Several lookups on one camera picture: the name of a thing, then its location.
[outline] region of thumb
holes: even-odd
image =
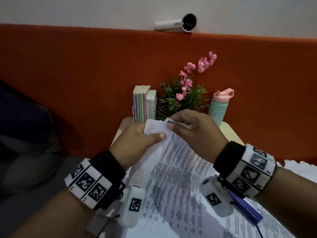
[[[190,134],[190,129],[184,127],[181,124],[178,123],[169,123],[167,125],[167,128],[176,133],[178,136],[180,136],[182,139],[186,140],[186,137]]]
[[[165,138],[166,134],[164,133],[156,133],[144,136],[145,144],[147,147],[151,147],[154,144],[160,143]]]

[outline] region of orange headboard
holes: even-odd
[[[194,84],[209,97],[235,90],[224,121],[240,138],[279,159],[317,157],[317,40],[25,25],[0,34],[0,78],[57,114],[70,155],[109,147],[135,85],[160,90],[212,51]]]

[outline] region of hand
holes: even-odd
[[[192,129],[180,124],[168,124],[167,127],[184,139],[197,155],[210,163],[215,162],[228,143],[220,128],[206,114],[185,109],[170,118],[177,122],[192,125]]]
[[[129,125],[109,148],[119,164],[127,171],[145,154],[146,150],[166,138],[164,133],[143,135],[145,123]]]

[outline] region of teal water bottle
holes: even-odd
[[[216,122],[218,127],[224,119],[230,98],[234,95],[234,90],[228,88],[222,92],[217,91],[212,97],[208,115]]]

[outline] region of navy blue cloth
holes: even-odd
[[[0,81],[0,134],[28,142],[46,142],[51,124],[48,112]]]

